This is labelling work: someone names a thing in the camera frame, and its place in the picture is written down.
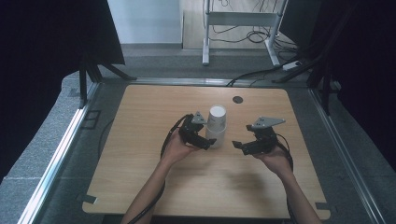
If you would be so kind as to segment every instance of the hand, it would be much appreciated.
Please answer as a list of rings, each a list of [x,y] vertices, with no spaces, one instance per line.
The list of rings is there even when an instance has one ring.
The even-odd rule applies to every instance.
[[[199,150],[199,148],[184,144],[177,128],[169,138],[169,143],[166,145],[161,161],[165,161],[169,163],[169,165],[173,165],[176,162],[183,160],[190,153],[196,150]]]
[[[259,153],[254,154],[253,157],[264,162],[270,171],[281,178],[292,174],[288,159],[286,159],[286,153],[278,146],[268,154]]]

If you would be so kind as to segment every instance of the aluminum rail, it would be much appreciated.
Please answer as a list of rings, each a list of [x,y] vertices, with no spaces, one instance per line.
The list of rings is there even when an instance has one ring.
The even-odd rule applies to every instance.
[[[341,158],[341,162],[346,167],[346,172],[348,173],[352,181],[352,184],[354,185],[356,191],[358,192],[361,198],[361,202],[364,208],[366,209],[366,212],[370,217],[372,223],[378,223],[378,224],[386,223],[385,219],[381,214],[381,211],[379,211],[379,208],[375,202],[375,198],[373,194],[367,187],[367,184],[364,181],[361,172],[359,171],[358,167],[355,165],[355,162],[352,160],[352,157],[348,152],[348,148],[344,144],[343,139],[341,138],[334,123],[332,122],[332,118],[328,116],[326,112],[323,110],[320,103],[320,97],[318,96],[318,92],[313,89],[309,89],[309,93],[312,96],[312,99],[314,100],[319,115],[322,118],[323,123],[335,145],[335,149],[337,150],[338,155]]]
[[[90,98],[92,98],[93,95],[96,93],[98,85],[98,83],[92,83],[88,93]],[[30,198],[29,203],[26,205],[20,217],[20,220],[18,221],[19,224],[33,223],[35,221],[35,216],[37,215],[45,199],[47,198],[47,195],[50,192],[50,187],[52,186],[52,183],[61,168],[64,157],[66,156],[70,145],[72,144],[72,141],[78,131],[78,127],[88,111],[89,103],[90,102],[88,102],[83,108],[76,111],[74,117],[72,118],[69,126],[66,129],[66,132],[64,133],[60,144],[56,148],[55,153],[53,154],[46,171],[41,177],[40,182],[38,182],[38,185],[35,188],[35,191]]]

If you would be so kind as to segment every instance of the cable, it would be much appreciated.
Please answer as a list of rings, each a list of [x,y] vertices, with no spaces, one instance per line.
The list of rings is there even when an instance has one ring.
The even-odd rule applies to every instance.
[[[281,56],[280,54],[281,53],[290,53],[291,51],[288,51],[288,50],[280,50],[280,51],[277,51],[277,57],[278,58],[280,58],[281,60],[283,60],[283,61],[288,61],[289,59],[286,59],[286,58],[284,58],[283,56]]]
[[[273,12],[275,12],[276,3],[277,3],[277,0],[275,0]]]
[[[223,7],[230,7],[231,10],[233,11],[233,7],[231,6],[230,0],[219,0],[219,1],[221,2],[221,5],[222,5]],[[256,6],[257,6],[258,4],[261,4],[260,10],[259,10],[259,11],[262,11],[264,2],[265,2],[264,0],[259,0],[258,3],[255,5],[255,7],[252,9],[252,11],[254,11],[254,9],[256,8]],[[212,11],[213,11],[213,8],[214,8],[214,1],[212,1],[212,6],[211,6],[211,10],[212,10]],[[204,24],[204,29],[206,29],[206,27],[205,27],[205,1],[203,1],[203,4],[202,4],[202,11],[203,11],[203,24]],[[215,26],[214,26],[214,25],[211,25],[211,26],[212,26],[212,30],[213,30],[213,32],[214,32],[215,34],[223,34],[223,33],[229,32],[229,31],[231,31],[231,30],[233,30],[233,29],[239,27],[239,26],[233,26],[233,27],[228,28],[228,29],[223,30],[223,31],[216,31],[216,30],[215,30]],[[239,42],[242,42],[242,41],[244,41],[244,40],[249,40],[249,41],[252,42],[252,43],[260,44],[260,43],[264,42],[264,40],[265,40],[266,38],[269,37],[268,31],[267,31],[266,29],[265,29],[265,31],[266,31],[267,33],[262,32],[262,31],[260,31],[260,30],[259,30],[259,31],[255,31],[255,30],[254,30],[254,26],[253,26],[253,30],[250,31],[250,32],[248,32],[248,33],[247,33],[247,36],[246,36],[245,38],[242,38],[242,39],[239,39],[239,40],[225,40],[225,39],[218,39],[218,38],[211,38],[211,37],[209,37],[209,39],[210,39],[211,41],[221,41],[221,42],[226,42],[226,43],[239,43]],[[258,36],[258,37],[259,37],[259,40],[253,40],[253,39],[251,38],[251,37],[253,37],[253,36]]]
[[[113,123],[114,119],[112,119],[111,121],[108,122],[108,124],[105,126],[105,128],[103,128],[100,137],[99,137],[99,144],[98,144],[98,160],[100,159],[100,155],[102,154],[102,140],[103,140],[103,136],[105,135],[105,131],[108,128],[108,126],[110,126],[111,123]]]
[[[178,125],[181,123],[183,119],[185,119],[187,115],[183,116],[180,120],[178,120],[175,125],[171,128],[168,135],[166,135],[165,140],[163,141],[163,147],[161,148],[160,158],[163,156],[165,152],[166,146],[168,145],[169,139],[172,133],[177,129]],[[161,196],[163,196],[163,191],[165,190],[165,182],[163,182],[163,186],[161,187],[160,191],[158,192],[157,196],[149,203],[145,209],[143,209],[136,217],[134,217],[128,224],[136,223],[140,218],[142,218],[157,202],[160,200]]]
[[[286,140],[286,138],[284,136],[282,136],[281,134],[279,134],[279,133],[277,133],[276,135],[280,136],[281,138],[283,138],[283,140],[286,143],[287,147],[283,146],[279,141],[277,142],[276,145],[279,146],[286,153],[286,159],[288,160],[290,168],[293,171],[293,166],[294,166],[293,157],[290,154],[290,146],[289,146],[288,140]],[[290,216],[291,221],[293,223],[295,223],[295,224],[298,224],[298,222],[297,222],[297,220],[295,218],[295,215],[294,215],[293,211],[291,210],[291,206],[290,206],[288,198],[286,198],[286,205],[288,206],[288,212],[289,212],[289,216]]]
[[[254,8],[256,8],[258,5],[259,5],[259,3],[261,2],[262,0],[259,0],[259,1],[257,1],[257,4],[254,6]]]
[[[267,10],[267,8],[270,6],[270,1],[267,0],[267,6],[265,7],[265,9],[262,9],[264,6],[264,0],[262,0],[262,6],[260,7],[260,12],[265,12]]]
[[[295,43],[291,43],[291,42],[284,41],[284,40],[277,40],[277,41],[278,41],[278,42],[285,43],[285,44],[296,45]]]
[[[254,80],[252,83],[250,83],[250,85],[248,85],[249,87],[252,87],[254,83],[260,81],[260,80],[264,80],[264,78],[258,78],[256,80]]]
[[[286,62],[282,63],[280,66],[275,66],[275,67],[273,67],[273,68],[271,68],[271,69],[261,70],[261,71],[251,72],[251,73],[246,73],[246,74],[241,75],[241,76],[239,76],[239,77],[233,78],[233,79],[226,85],[226,87],[232,87],[233,84],[235,83],[235,81],[238,80],[238,79],[240,79],[240,78],[242,78],[242,77],[255,77],[255,76],[257,76],[257,74],[260,74],[260,73],[265,73],[265,75],[266,75],[267,73],[274,72],[274,71],[278,70],[279,68],[283,67],[283,65],[295,61],[298,57],[299,57],[299,56],[294,56],[293,58],[291,58],[291,59],[287,60]]]

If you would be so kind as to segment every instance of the cup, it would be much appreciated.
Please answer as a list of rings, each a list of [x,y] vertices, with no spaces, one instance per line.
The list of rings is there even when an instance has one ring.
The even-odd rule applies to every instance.
[[[222,105],[213,105],[210,108],[206,127],[215,133],[222,132],[226,126],[226,109]]]
[[[213,132],[206,127],[205,138],[206,139],[214,139],[214,138],[217,139],[216,142],[210,146],[211,148],[220,147],[224,142],[224,135],[225,135],[225,128],[221,132]]]

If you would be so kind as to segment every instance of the wooden tabletop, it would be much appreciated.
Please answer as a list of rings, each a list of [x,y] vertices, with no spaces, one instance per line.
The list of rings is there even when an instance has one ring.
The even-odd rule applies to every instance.
[[[233,101],[235,96],[242,104]],[[87,194],[95,214],[124,214],[148,180],[170,128],[186,114],[207,119],[212,105],[227,110],[222,147],[199,150],[177,163],[154,214],[193,217],[288,218],[282,183],[265,165],[244,156],[232,141],[255,140],[246,129],[258,117],[285,119],[276,133],[289,142],[294,173],[308,201],[326,203],[287,93],[278,89],[132,85],[126,88]],[[205,136],[205,129],[200,131]],[[329,210],[317,210],[321,219]]]

